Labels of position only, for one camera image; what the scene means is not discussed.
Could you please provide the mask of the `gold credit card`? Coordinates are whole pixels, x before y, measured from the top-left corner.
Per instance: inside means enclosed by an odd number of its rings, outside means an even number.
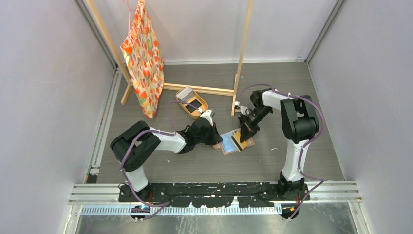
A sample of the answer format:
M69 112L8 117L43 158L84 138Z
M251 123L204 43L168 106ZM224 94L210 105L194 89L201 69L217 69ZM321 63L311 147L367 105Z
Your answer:
M249 141L241 141L241 132L239 130L236 130L230 137L230 140L233 142L237 150L240 152L244 150L248 145Z

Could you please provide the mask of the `brown leather card holder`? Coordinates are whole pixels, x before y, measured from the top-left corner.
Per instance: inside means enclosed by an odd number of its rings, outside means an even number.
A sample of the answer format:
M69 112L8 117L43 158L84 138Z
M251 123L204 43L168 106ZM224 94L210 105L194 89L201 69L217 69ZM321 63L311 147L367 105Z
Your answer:
M220 134L221 138L222 138L222 142L219 142L216 145L213 145L214 149L221 149L222 153L224 155L228 155L230 153L234 153L234 152L238 152L238 148L236 147L235 143L231 140L232 135L236 132L239 131L240 128L238 129L234 129L230 132L224 133L224 134Z

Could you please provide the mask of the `orange oval tray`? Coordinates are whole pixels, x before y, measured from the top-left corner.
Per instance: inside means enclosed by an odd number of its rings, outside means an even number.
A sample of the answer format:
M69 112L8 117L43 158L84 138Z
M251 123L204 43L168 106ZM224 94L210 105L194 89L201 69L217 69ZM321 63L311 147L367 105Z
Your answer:
M180 102L179 105L184 111L193 119L197 119L201 113L208 109L207 102L189 86L179 90L175 98Z

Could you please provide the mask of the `black card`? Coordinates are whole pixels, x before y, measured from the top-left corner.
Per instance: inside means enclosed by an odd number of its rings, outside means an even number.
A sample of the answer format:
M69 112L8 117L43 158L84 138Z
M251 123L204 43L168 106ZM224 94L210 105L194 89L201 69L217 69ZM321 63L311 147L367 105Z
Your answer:
M189 104L186 105L186 109L190 112L197 112L197 110L202 106L202 104L197 100L193 100Z

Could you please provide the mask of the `stack of credit cards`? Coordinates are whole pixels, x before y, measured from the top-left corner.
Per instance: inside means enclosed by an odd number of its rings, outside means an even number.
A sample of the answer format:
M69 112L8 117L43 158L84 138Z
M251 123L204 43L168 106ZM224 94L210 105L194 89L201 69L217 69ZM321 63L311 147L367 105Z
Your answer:
M186 86L177 92L175 97L178 101L189 102L194 97L194 90L189 86Z

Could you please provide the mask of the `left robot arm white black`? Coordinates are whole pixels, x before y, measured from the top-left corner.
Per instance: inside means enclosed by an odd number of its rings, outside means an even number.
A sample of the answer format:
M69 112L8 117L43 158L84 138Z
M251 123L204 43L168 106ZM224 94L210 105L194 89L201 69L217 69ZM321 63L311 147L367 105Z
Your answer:
M154 129L141 120L116 137L111 142L110 149L120 162L120 170L127 182L132 186L131 196L136 201L143 202L150 194L143 164L153 152L184 154L198 144L214 146L222 141L216 124L204 117L177 132Z

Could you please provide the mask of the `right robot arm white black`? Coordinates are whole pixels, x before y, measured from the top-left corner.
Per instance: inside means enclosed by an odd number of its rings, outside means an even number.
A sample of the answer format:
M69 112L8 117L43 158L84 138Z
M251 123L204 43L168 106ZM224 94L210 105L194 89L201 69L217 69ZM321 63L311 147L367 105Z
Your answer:
M304 191L303 168L308 147L320 130L319 109L310 96L294 96L275 89L256 90L250 100L254 109L234 103L240 110L240 130L232 137L241 145L259 130L259 123L275 109L281 114L282 131L287 139L285 165L280 172L276 191L284 200L291 200Z

